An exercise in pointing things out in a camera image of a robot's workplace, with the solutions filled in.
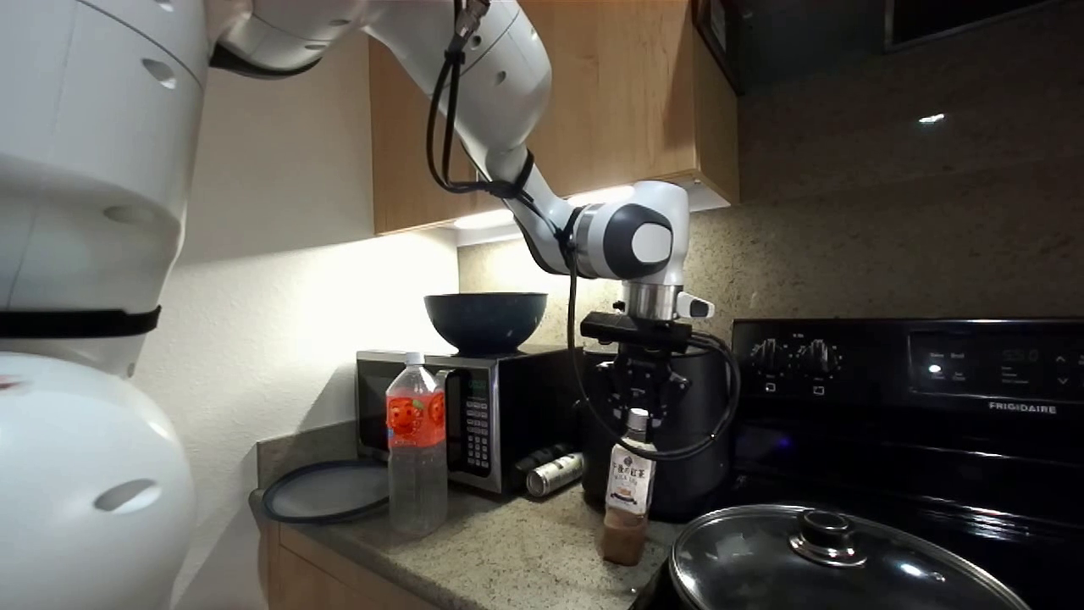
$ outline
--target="microwave keypad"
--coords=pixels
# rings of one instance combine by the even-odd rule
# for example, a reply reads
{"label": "microwave keypad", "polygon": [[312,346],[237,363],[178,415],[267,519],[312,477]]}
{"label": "microwave keypad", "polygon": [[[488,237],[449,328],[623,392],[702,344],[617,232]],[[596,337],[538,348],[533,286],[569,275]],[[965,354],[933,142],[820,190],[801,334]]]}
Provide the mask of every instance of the microwave keypad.
{"label": "microwave keypad", "polygon": [[489,405],[478,401],[466,402],[467,464],[489,468]]}

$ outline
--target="kitchen cabinet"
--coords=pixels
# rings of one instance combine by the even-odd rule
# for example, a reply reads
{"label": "kitchen cabinet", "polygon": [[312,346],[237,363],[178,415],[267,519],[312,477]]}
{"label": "kitchen cabinet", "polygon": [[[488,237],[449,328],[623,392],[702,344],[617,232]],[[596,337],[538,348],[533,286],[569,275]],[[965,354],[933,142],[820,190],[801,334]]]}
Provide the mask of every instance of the kitchen cabinet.
{"label": "kitchen cabinet", "polygon": [[[689,0],[520,0],[553,67],[550,105],[528,140],[554,191],[660,179],[700,181],[738,200],[737,99],[693,23]],[[378,233],[501,207],[453,195],[425,161],[428,96],[370,41],[373,196]],[[456,179],[473,179],[456,143]]]}
{"label": "kitchen cabinet", "polygon": [[287,525],[264,523],[261,534],[270,610],[437,610]]}
{"label": "kitchen cabinet", "polygon": [[[429,176],[425,126],[429,96],[384,44],[369,40],[370,106],[373,141],[373,224],[377,233],[427,226],[503,206],[486,193],[452,194]],[[444,132],[437,117],[437,163]],[[474,165],[456,138],[449,176],[475,180]]]}

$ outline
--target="granite countertop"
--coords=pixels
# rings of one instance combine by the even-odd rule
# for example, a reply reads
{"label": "granite countertop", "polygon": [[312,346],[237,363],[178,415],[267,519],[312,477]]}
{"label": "granite countertop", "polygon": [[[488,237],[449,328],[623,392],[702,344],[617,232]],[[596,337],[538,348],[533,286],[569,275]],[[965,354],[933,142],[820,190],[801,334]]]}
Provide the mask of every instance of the granite countertop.
{"label": "granite countertop", "polygon": [[[261,492],[253,493],[259,510]],[[662,566],[680,525],[651,523],[640,566],[603,561],[602,515],[579,485],[541,502],[500,503],[449,490],[448,521],[421,540],[387,509],[337,525],[294,525],[313,541],[441,608],[625,610]]]}

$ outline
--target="bottle cap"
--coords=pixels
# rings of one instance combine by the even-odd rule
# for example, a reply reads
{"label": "bottle cap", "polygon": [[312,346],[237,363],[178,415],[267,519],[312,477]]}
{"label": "bottle cap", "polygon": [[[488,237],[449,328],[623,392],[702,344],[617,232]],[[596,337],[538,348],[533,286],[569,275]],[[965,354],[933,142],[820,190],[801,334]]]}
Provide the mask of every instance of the bottle cap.
{"label": "bottle cap", "polygon": [[636,432],[647,432],[647,420],[651,418],[651,415],[647,413],[647,410],[632,408],[629,410],[629,430],[635,430]]}

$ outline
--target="lid handle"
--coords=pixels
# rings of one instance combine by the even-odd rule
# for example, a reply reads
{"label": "lid handle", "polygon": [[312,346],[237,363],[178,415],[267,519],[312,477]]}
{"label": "lid handle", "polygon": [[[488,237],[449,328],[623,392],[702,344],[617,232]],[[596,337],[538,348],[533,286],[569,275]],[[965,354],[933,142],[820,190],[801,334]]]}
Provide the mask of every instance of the lid handle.
{"label": "lid handle", "polygon": [[790,548],[804,559],[830,568],[859,568],[866,556],[854,547],[854,525],[827,510],[806,510],[798,516],[798,533]]}

